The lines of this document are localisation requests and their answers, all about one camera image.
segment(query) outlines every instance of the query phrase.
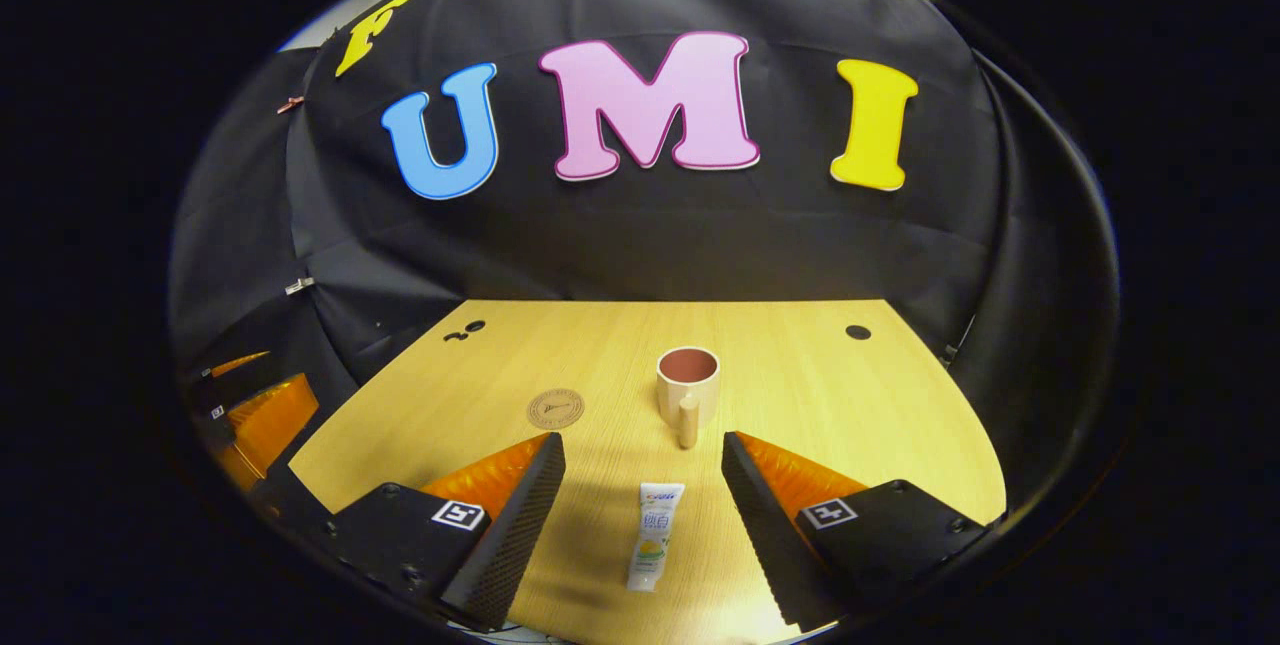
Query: coffee mug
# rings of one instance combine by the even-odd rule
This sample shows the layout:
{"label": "coffee mug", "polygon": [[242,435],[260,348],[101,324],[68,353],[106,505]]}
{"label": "coffee mug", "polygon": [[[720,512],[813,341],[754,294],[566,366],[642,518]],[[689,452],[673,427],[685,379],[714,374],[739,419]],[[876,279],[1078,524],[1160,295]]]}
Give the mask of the coffee mug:
{"label": "coffee mug", "polygon": [[719,403],[719,358],[695,346],[668,349],[658,358],[658,411],[671,427],[680,427],[680,401],[698,401],[698,426],[716,416]]}

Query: wooden table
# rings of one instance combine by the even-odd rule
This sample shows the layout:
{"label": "wooden table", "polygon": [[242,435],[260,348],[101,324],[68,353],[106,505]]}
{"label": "wooden table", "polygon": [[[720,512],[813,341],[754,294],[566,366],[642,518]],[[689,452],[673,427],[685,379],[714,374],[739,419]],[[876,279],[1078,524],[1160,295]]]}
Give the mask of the wooden table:
{"label": "wooden table", "polygon": [[[485,328],[444,340],[467,322]],[[846,326],[872,331],[855,340]],[[719,356],[721,403],[681,450],[658,413],[673,346]],[[773,642],[778,614],[728,488],[741,430],[868,486],[902,477],[978,522],[1005,511],[991,442],[937,358],[882,299],[768,303],[468,299],[352,395],[291,467],[338,511],[421,486],[540,433],[530,399],[567,386],[566,472],[508,618],[575,642]],[[640,482],[684,482],[657,593],[626,590]]]}

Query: coaster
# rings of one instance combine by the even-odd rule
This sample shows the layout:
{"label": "coaster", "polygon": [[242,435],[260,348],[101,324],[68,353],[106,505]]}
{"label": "coaster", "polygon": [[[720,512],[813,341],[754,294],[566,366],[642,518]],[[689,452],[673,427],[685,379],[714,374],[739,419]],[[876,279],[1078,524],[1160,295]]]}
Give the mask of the coaster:
{"label": "coaster", "polygon": [[529,422],[543,430],[559,430],[577,422],[586,406],[573,390],[548,390],[529,403]]}

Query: blue letter u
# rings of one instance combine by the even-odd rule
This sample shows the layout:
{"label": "blue letter u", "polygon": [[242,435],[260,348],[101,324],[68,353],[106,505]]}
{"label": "blue letter u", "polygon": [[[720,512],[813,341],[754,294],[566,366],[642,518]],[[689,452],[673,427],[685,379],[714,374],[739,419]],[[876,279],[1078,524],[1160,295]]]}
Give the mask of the blue letter u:
{"label": "blue letter u", "polygon": [[498,133],[489,107],[489,81],[498,74],[494,63],[467,67],[449,76],[440,92],[458,104],[466,152],[453,165],[440,165],[426,142],[422,113],[429,97],[412,93],[383,113],[383,127],[392,134],[396,161],[408,189],[430,200],[457,198],[484,186],[498,165]]}

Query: letter m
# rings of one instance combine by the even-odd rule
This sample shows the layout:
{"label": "letter m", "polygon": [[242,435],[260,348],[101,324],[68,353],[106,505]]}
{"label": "letter m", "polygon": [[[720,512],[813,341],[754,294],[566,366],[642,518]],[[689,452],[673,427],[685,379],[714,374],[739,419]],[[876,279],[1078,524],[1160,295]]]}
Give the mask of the letter m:
{"label": "letter m", "polygon": [[621,157],[604,146],[602,118],[640,166],[653,166],[677,111],[685,115],[685,138],[671,154],[681,166],[755,165],[760,148],[746,134],[739,83],[745,52],[740,35],[681,35],[652,83],[602,40],[544,54],[539,67],[559,81],[564,109],[564,156],[556,163],[556,174],[590,180],[617,170]]}

